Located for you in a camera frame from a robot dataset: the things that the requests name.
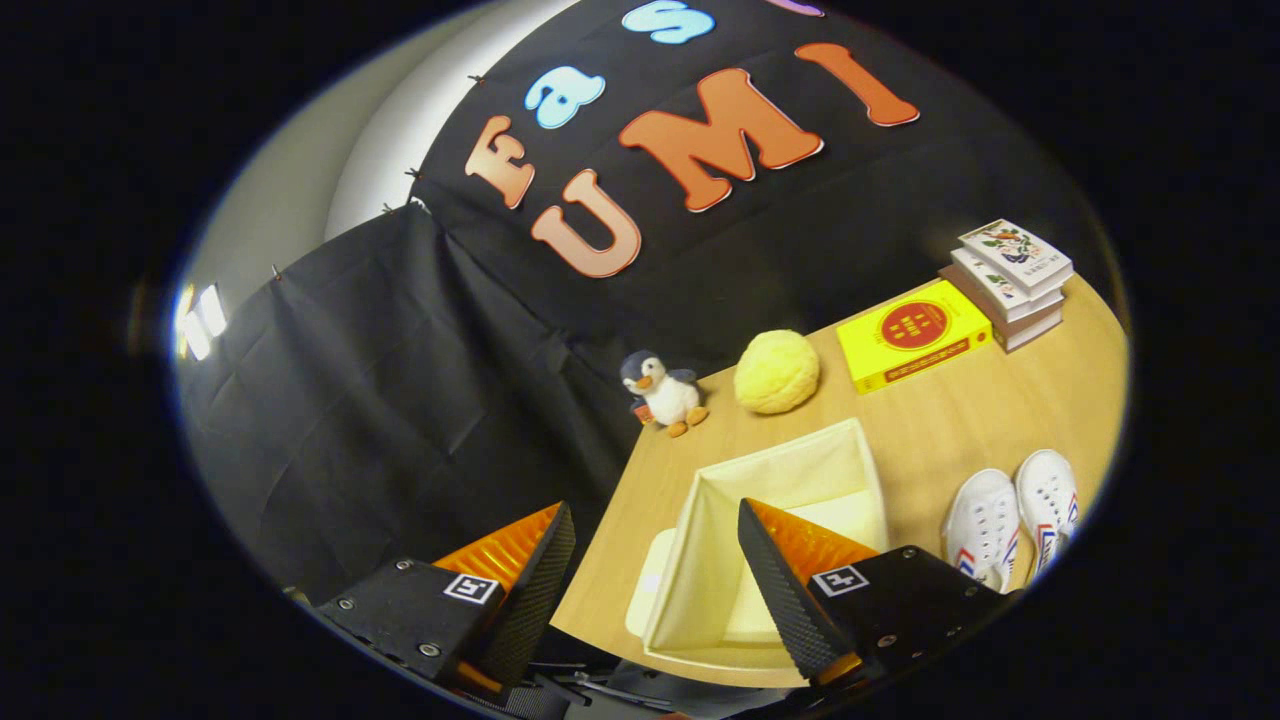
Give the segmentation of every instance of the wooden table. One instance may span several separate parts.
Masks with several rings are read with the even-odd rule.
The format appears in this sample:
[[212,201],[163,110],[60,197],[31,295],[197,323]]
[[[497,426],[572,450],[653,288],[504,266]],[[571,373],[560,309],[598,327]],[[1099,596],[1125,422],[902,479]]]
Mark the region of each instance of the wooden table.
[[[648,656],[623,620],[649,543],[676,525],[698,468],[850,416],[861,421],[870,445],[895,547],[916,544],[943,556],[942,523],[960,484],[983,468],[1012,477],[1029,454],[1043,447],[1071,462],[1087,520],[1120,437],[1129,347],[1120,323],[1088,283],[1073,277],[1064,293],[1062,324],[1025,347],[1006,355],[988,343],[870,395],[858,395],[849,377],[836,340],[836,325],[845,320],[809,336],[822,363],[822,379],[818,392],[790,413],[755,415],[741,409],[733,398],[733,368],[700,379],[710,415],[680,438],[667,437],[655,424],[640,433],[552,624],[672,675],[726,685],[805,684],[794,669],[746,674]],[[1025,582],[1032,562],[1025,528],[1021,536],[1016,587]]]

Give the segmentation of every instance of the red circle on book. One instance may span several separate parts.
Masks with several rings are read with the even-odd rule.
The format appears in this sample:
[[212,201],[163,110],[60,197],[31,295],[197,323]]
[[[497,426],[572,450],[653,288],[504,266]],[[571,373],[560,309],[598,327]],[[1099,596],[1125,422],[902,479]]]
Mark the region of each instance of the red circle on book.
[[881,337],[897,350],[919,350],[947,332],[947,313],[932,302],[904,302],[881,322]]

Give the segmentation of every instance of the letter m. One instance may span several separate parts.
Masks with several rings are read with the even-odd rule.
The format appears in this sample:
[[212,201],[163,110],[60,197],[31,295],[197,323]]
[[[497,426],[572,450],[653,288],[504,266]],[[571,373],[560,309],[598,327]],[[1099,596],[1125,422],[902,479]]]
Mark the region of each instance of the letter m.
[[685,208],[701,213],[728,197],[733,186],[713,178],[699,163],[739,179],[755,179],[746,138],[760,149],[760,164],[777,170],[822,150],[823,141],[800,129],[751,85],[746,70],[730,68],[698,83],[707,122],[650,110],[622,128],[618,141],[644,147],[669,172],[687,197]]

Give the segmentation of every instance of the yellow ball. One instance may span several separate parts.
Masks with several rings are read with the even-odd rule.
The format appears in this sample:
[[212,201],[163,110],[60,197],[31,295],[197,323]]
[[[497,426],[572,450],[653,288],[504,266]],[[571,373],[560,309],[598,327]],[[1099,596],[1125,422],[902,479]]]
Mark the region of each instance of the yellow ball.
[[737,402],[755,413],[786,413],[818,389],[818,354],[794,331],[755,336],[733,373]]

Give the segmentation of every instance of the penguin plush toy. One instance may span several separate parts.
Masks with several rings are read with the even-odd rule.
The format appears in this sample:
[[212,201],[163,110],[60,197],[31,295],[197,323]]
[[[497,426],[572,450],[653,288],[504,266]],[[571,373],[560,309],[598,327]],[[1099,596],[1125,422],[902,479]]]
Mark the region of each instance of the penguin plush toy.
[[671,437],[680,437],[690,425],[707,419],[696,379],[692,370],[667,370],[662,360],[648,350],[632,352],[622,363],[622,384],[640,396],[631,410],[648,405],[653,419],[666,425]]

